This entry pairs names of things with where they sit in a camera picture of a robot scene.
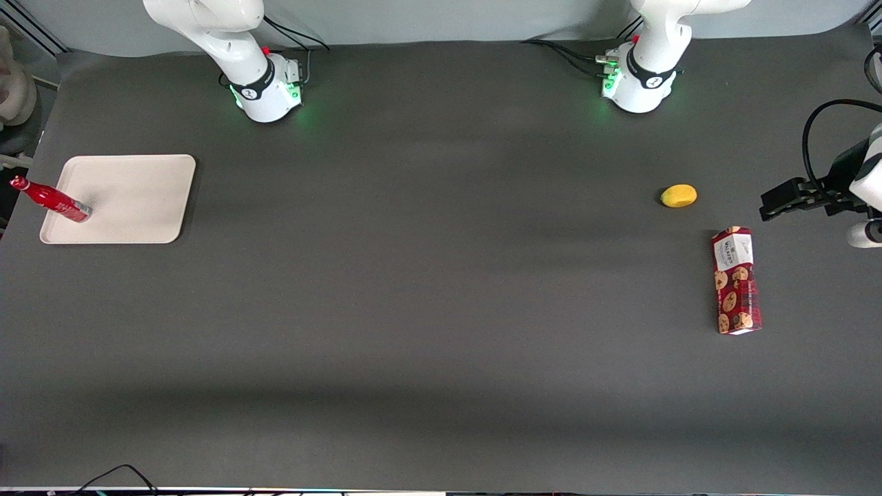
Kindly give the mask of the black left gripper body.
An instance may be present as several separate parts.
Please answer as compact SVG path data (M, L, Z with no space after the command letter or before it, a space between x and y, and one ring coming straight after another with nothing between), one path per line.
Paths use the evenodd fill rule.
M872 213L872 208L850 191L850 185L863 166L869 146L870 139L865 138L839 154L823 178L814 172L810 155L806 155L806 174L814 191L808 204L809 210L822 207L829 216L836 216L844 211L866 216Z

